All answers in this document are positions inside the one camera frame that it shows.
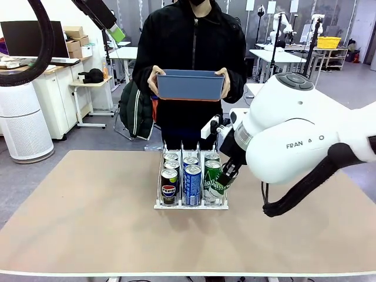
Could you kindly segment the person's left hand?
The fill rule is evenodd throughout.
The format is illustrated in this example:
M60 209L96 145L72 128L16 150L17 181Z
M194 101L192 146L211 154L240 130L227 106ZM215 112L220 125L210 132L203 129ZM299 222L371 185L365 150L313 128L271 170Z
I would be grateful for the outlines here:
M221 68L217 72L215 72L216 75L218 76L223 76L224 81L223 81L223 88L221 92L221 99L224 99L227 97L229 91L230 91L230 77L229 73L226 68Z

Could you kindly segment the person's right hand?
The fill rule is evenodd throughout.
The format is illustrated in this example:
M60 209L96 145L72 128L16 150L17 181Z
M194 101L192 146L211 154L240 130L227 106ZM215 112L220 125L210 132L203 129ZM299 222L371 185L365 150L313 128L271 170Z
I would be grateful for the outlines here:
M157 96L159 97L159 90L157 87L157 76L158 75L165 75L165 71L161 69L160 67L154 65L152 67L151 74L149 78L147 79L147 83L149 85L150 90Z

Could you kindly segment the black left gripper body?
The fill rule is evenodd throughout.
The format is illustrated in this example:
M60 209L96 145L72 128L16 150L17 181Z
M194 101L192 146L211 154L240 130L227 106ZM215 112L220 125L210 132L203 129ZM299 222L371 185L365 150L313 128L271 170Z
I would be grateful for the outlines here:
M72 0L72 2L90 19L99 29L110 29L116 23L116 17L102 0Z

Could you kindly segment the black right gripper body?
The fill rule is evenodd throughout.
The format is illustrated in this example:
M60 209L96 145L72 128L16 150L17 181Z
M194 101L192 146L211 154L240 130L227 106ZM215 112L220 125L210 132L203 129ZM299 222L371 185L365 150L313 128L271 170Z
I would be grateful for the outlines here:
M224 164L223 173L237 173L242 165L246 165L246 151L236 143L234 129L224 138L220 152L229 158Z

